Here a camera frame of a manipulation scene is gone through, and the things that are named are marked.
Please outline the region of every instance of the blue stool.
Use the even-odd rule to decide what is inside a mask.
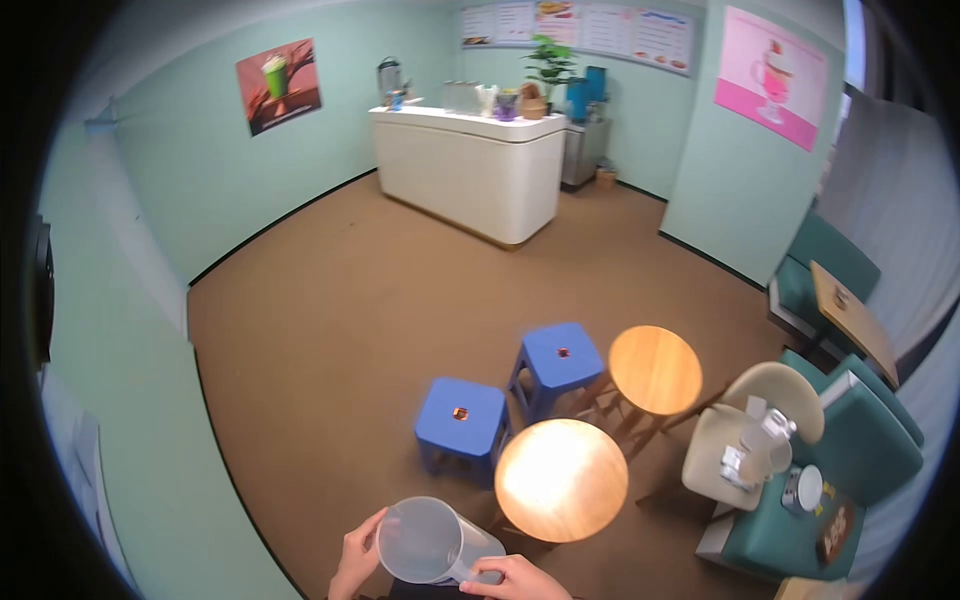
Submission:
[[[453,377],[433,380],[414,429],[431,474],[466,477],[493,489],[493,470],[513,434],[503,392]]]
[[[527,369],[533,390],[527,397],[517,377]],[[604,371],[603,358],[579,323],[563,323],[523,336],[507,386],[523,406],[527,425],[548,419],[557,398],[585,388]]]

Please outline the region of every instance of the carpet floor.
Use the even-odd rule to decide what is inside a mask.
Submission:
[[[590,184],[504,252],[385,199],[360,179],[252,241],[188,296],[213,427],[237,490],[284,568],[323,598],[342,535],[377,509],[437,496],[486,524],[493,492],[427,475],[413,424],[434,377],[504,388],[521,336],[581,323],[601,354],[636,324],[666,327],[699,356],[702,397],[776,360],[788,337],[766,297],[657,235],[665,204]],[[515,428],[522,425],[508,395]],[[680,476],[695,420],[630,465],[618,517],[530,558],[573,595],[769,599],[775,584],[696,558],[712,509],[693,494],[634,500]],[[386,594],[377,572],[361,588]]]

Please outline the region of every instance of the menu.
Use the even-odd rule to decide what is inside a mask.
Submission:
[[[690,17],[640,9],[634,22],[634,60],[682,73],[689,70]]]
[[[582,16],[580,48],[601,54],[630,55],[634,9],[588,4]]]
[[[496,5],[496,43],[530,43],[534,25],[533,2],[507,2]]]
[[[463,45],[492,44],[496,29],[496,5],[463,9]]]
[[[537,33],[562,46],[576,46],[580,34],[577,8],[573,2],[538,2]]]
[[[463,45],[530,46],[533,35],[579,52],[689,74],[694,19],[599,2],[501,2],[463,9]]]

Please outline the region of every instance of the green plant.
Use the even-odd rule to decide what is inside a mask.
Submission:
[[[570,58],[576,56],[567,46],[555,44],[553,39],[539,34],[533,36],[537,43],[537,49],[533,54],[528,54],[525,59],[536,60],[539,64],[528,64],[525,69],[534,69],[536,75],[527,75],[526,79],[532,79],[543,85],[543,101],[550,102],[550,94],[556,85],[563,85],[570,79],[569,73],[574,70],[570,67],[574,65]]]

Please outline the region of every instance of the teal chair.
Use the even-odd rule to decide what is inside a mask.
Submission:
[[[880,269],[866,254],[815,212],[808,212],[767,286],[770,312],[779,322],[808,338],[829,325],[817,309],[811,260],[820,263],[862,302],[867,301],[880,279]],[[827,340],[838,358],[852,352],[860,354],[860,349],[835,328],[830,330]]]
[[[924,434],[859,357],[847,357],[830,374],[790,350],[780,361],[803,374],[824,403],[824,436],[813,445],[795,436],[790,442],[794,464],[816,465],[837,492],[833,498],[824,495],[819,516],[796,516],[780,504],[787,473],[775,476],[764,485],[756,510],[734,518],[719,562],[776,579],[839,579],[850,572],[866,510],[923,466]],[[847,498],[855,506],[853,530],[836,560],[822,565],[815,552],[817,535]]]

